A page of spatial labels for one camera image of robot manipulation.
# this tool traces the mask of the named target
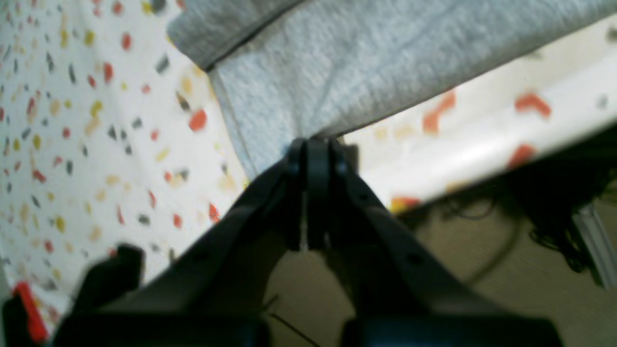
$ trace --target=gray cloth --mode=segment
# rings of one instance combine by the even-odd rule
[[[250,178],[296,137],[338,135],[395,114],[617,10],[617,0],[186,4],[168,34],[200,67],[213,66]]]

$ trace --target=beige floor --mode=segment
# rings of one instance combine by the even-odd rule
[[[481,210],[484,206],[478,205],[483,204],[471,209]],[[617,241],[617,207],[597,204],[597,209]],[[551,318],[566,346],[617,346],[617,290],[596,286],[589,272],[574,273],[560,253],[533,243],[528,236],[531,224],[512,210],[505,198],[489,217],[470,221],[446,217],[436,208],[416,235],[460,280],[484,296],[522,315]],[[278,299],[270,312],[320,346],[336,346],[341,325],[354,314],[336,279],[314,253],[282,259],[269,282],[267,298],[274,295]],[[270,320],[270,327],[276,346],[310,346],[276,320]]]

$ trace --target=floor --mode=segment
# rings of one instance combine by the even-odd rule
[[[466,214],[481,214],[476,201]],[[617,206],[597,203],[617,247]],[[617,346],[617,289],[596,286],[589,271],[570,270],[560,253],[535,244],[532,225],[508,196],[481,220],[433,208],[416,237],[461,281],[503,307],[553,320],[566,346]],[[287,254],[272,273],[269,308],[313,343],[269,317],[276,346],[336,346],[342,324],[354,316],[350,301],[324,260],[314,253]]]

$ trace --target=gray fabric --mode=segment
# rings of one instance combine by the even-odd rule
[[[617,10],[617,0],[306,0],[277,17],[290,2],[186,1],[168,28],[206,68],[276,18],[209,72],[250,178],[296,137],[392,115]]]

